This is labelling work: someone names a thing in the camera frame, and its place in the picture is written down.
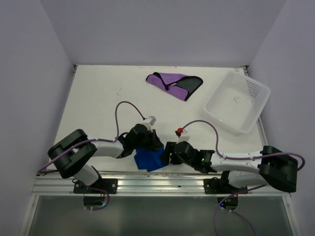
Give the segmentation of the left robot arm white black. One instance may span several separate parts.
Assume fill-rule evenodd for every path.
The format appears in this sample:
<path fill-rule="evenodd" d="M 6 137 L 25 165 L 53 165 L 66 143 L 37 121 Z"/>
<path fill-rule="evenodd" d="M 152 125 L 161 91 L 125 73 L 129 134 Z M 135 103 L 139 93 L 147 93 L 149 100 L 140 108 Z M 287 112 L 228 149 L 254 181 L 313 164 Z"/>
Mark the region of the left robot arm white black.
<path fill-rule="evenodd" d="M 52 146 L 48 156 L 62 178 L 73 177 L 91 193 L 97 193 L 104 188 L 104 184 L 99 172 L 88 165 L 88 161 L 93 156 L 121 159 L 133 152 L 136 153 L 134 160 L 140 170 L 151 172 L 168 164 L 162 157 L 163 143 L 156 131 L 145 124 L 136 124 L 114 142 L 89 139 L 82 129 L 77 129 Z"/>

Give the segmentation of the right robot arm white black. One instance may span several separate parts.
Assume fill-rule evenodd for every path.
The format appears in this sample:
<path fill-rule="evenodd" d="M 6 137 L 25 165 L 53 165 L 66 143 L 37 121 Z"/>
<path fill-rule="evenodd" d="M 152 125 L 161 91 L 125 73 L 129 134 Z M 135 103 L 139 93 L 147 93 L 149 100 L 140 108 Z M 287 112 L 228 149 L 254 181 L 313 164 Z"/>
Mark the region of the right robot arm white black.
<path fill-rule="evenodd" d="M 296 191 L 298 161 L 293 153 L 272 146 L 261 151 L 224 155 L 214 150 L 197 150 L 188 142 L 168 142 L 160 155 L 162 162 L 186 164 L 202 174 L 219 173 L 215 186 L 230 193 L 252 185 L 269 185 L 279 191 Z"/>

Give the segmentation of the blue towel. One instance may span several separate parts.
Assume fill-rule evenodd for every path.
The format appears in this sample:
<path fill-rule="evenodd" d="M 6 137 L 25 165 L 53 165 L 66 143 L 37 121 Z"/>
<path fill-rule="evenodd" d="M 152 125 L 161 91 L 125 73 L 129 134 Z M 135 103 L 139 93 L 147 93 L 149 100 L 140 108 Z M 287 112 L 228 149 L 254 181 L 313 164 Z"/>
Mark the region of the blue towel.
<path fill-rule="evenodd" d="M 139 170 L 146 170 L 152 172 L 167 166 L 161 155 L 164 152 L 164 145 L 157 138 L 157 149 L 150 149 L 152 143 L 141 143 L 135 150 L 135 163 Z"/>

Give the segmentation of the purple towel black trim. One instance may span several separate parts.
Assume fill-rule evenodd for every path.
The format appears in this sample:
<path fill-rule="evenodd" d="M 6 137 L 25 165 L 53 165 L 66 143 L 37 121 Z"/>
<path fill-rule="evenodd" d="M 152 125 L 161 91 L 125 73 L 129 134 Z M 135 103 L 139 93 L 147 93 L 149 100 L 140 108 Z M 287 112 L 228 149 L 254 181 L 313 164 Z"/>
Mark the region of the purple towel black trim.
<path fill-rule="evenodd" d="M 162 72 L 148 75 L 146 82 L 182 101 L 187 101 L 203 85 L 198 76 Z"/>

